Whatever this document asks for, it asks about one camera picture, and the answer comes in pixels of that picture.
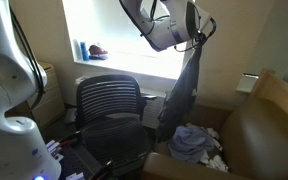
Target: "office chair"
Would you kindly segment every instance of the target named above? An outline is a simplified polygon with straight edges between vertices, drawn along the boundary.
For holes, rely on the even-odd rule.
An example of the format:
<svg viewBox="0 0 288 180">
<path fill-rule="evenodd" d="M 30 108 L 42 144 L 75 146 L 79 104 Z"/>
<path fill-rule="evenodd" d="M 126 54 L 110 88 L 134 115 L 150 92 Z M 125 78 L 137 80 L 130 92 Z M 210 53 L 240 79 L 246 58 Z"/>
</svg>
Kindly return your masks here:
<svg viewBox="0 0 288 180">
<path fill-rule="evenodd" d="M 143 166 L 151 146 L 141 124 L 146 100 L 137 81 L 127 75 L 104 75 L 82 81 L 76 94 L 75 125 L 87 150 L 101 164 L 113 161 L 113 174 L 124 175 Z M 110 115 L 137 114 L 139 118 Z"/>
</svg>

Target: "window sill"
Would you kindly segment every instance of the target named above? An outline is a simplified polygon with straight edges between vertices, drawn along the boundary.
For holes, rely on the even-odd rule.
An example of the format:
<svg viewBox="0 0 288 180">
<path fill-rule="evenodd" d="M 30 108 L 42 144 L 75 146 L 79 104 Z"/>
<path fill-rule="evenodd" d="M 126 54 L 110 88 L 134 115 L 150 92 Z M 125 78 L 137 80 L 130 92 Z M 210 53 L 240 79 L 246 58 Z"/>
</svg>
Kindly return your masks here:
<svg viewBox="0 0 288 180">
<path fill-rule="evenodd" d="M 106 60 L 75 60 L 74 62 L 168 79 L 178 79 L 182 68 L 180 61 L 127 53 L 110 53 Z"/>
</svg>

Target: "bottle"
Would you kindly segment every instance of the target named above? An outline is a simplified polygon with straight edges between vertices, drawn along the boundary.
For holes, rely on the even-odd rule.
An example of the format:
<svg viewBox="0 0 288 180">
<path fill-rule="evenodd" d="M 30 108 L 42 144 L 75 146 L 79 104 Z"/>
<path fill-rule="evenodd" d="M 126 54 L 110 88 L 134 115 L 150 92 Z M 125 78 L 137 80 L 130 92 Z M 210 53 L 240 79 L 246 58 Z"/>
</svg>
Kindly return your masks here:
<svg viewBox="0 0 288 180">
<path fill-rule="evenodd" d="M 90 59 L 87 48 L 86 48 L 86 43 L 85 42 L 81 42 L 81 51 L 82 51 L 82 57 L 84 61 L 87 61 Z"/>
</svg>

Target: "window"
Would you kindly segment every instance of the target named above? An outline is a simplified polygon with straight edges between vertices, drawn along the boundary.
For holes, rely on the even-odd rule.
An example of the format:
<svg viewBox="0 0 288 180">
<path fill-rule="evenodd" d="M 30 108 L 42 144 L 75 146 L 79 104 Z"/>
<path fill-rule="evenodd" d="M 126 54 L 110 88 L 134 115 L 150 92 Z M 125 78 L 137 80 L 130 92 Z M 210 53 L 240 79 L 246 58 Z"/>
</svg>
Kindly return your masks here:
<svg viewBox="0 0 288 180">
<path fill-rule="evenodd" d="M 148 13 L 153 0 L 143 0 Z M 124 12 L 119 0 L 63 0 L 74 61 L 77 63 L 133 71 L 176 79 L 182 68 L 184 53 L 173 47 L 154 51 Z M 168 14 L 158 3 L 155 17 Z M 105 61 L 82 61 L 79 42 L 100 44 L 109 52 Z M 178 45 L 185 48 L 185 43 Z"/>
</svg>

